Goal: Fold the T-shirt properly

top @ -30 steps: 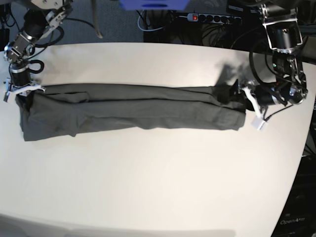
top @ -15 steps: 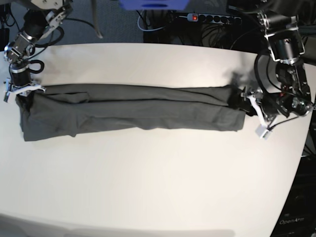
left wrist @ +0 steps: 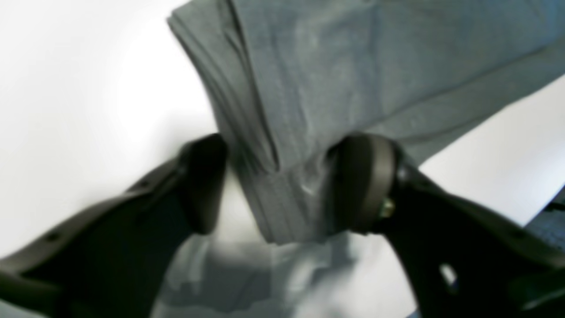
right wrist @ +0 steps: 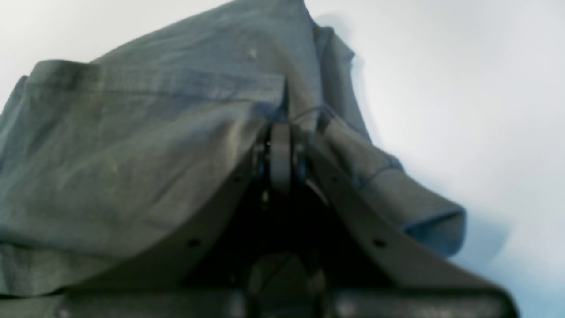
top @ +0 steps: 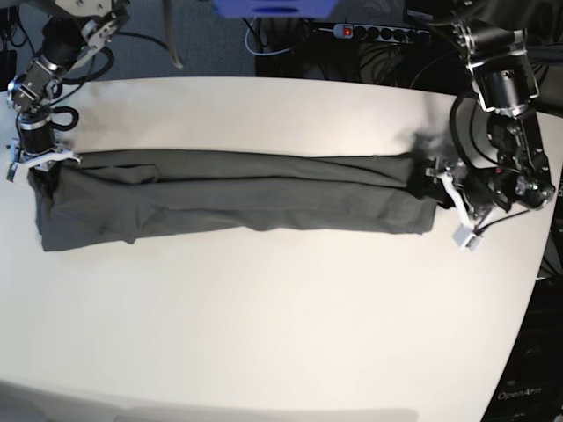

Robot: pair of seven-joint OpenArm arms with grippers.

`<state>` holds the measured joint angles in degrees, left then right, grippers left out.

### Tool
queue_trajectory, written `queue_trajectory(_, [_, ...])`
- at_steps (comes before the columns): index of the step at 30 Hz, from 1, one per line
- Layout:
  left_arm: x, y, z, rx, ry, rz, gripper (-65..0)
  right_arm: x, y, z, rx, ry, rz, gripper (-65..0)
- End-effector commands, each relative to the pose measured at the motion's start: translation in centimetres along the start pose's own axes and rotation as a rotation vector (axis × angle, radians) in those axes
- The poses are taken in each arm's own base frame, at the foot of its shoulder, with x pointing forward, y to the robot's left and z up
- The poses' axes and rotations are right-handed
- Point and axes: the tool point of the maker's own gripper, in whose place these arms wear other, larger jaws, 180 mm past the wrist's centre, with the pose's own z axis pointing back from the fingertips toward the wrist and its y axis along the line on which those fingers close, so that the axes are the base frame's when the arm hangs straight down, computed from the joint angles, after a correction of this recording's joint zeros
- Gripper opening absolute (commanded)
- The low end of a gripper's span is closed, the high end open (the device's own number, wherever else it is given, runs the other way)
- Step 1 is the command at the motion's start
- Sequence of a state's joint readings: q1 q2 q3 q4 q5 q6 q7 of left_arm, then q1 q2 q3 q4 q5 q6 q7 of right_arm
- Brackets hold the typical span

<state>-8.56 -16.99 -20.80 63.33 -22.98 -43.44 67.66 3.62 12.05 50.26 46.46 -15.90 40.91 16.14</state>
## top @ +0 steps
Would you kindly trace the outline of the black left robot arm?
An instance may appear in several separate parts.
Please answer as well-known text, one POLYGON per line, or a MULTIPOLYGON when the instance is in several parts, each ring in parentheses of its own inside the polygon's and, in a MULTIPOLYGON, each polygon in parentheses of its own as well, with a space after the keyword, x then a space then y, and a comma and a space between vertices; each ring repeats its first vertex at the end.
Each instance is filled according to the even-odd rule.
POLYGON ((552 183, 535 102, 535 68, 559 52, 560 1, 407 1, 406 19, 454 44, 471 88, 450 109, 450 136, 458 164, 436 160, 427 174, 439 180, 463 227, 481 232, 480 217, 518 205, 536 211, 552 201, 552 183), (461 105, 474 100, 487 116, 492 164, 475 164, 462 144, 461 105))

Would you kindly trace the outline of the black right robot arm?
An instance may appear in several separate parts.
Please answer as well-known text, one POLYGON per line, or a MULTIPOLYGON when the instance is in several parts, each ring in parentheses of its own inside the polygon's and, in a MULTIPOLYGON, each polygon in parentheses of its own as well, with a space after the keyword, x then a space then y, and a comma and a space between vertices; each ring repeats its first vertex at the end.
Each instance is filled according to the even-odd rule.
POLYGON ((107 45, 129 21, 128 1, 32 1, 50 16, 42 29, 40 50, 7 85, 7 103, 16 113, 17 137, 9 146, 7 179, 13 181, 31 169, 49 172, 59 162, 75 160, 72 148, 57 139, 58 132, 73 130, 79 112, 63 105, 72 94, 65 85, 80 90, 99 77, 93 71, 97 54, 113 66, 107 45))

